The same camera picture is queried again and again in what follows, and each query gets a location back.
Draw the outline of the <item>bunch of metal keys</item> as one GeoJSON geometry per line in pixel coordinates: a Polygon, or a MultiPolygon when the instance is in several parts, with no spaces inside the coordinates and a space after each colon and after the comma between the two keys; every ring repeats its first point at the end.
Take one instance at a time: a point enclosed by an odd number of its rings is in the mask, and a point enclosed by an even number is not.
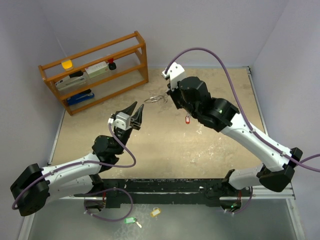
{"type": "Polygon", "coordinates": [[[160,98],[163,100],[164,103],[168,102],[168,95],[166,93],[162,94],[160,98]]]}

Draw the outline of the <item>large metal keyring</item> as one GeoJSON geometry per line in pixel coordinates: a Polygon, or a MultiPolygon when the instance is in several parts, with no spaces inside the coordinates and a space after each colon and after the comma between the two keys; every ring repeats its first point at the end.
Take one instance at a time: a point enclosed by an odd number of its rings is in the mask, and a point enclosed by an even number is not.
{"type": "Polygon", "coordinates": [[[162,98],[163,98],[162,95],[152,96],[152,97],[149,97],[146,100],[144,100],[144,103],[147,103],[147,104],[156,103],[156,102],[160,101],[162,98]]]}

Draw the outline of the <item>red key tag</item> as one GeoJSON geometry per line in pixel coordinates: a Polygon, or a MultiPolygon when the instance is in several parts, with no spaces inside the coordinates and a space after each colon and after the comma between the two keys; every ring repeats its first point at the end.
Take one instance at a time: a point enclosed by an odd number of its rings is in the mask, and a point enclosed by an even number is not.
{"type": "Polygon", "coordinates": [[[186,115],[186,116],[185,116],[185,123],[186,123],[186,124],[189,124],[189,123],[190,123],[190,119],[191,119],[190,116],[189,116],[189,115],[186,115]]]}

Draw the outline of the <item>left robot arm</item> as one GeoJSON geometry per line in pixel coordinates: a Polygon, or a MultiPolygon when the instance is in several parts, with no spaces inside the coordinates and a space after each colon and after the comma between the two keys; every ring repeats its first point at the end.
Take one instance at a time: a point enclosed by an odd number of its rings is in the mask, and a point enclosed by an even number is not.
{"type": "Polygon", "coordinates": [[[103,191],[99,173],[120,168],[119,155],[127,152],[133,162],[137,160],[126,144],[133,130],[142,125],[144,106],[134,102],[127,108],[116,111],[108,119],[110,135],[99,135],[94,140],[92,152],[73,161],[40,167],[31,164],[10,186],[14,198],[11,208],[22,217],[32,215],[46,204],[68,195],[98,196],[103,191]]]}

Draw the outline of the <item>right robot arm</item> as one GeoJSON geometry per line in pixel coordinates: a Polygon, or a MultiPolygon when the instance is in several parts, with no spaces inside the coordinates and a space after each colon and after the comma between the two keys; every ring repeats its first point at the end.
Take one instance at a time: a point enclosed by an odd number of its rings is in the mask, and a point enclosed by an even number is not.
{"type": "Polygon", "coordinates": [[[261,161],[257,167],[229,170],[222,181],[226,195],[259,185],[278,193],[287,187],[296,164],[285,156],[299,161],[303,154],[299,148],[285,147],[246,123],[235,105],[224,98],[211,97],[206,83],[196,76],[179,77],[167,86],[167,94],[178,109],[185,109],[205,127],[232,138],[261,161]]]}

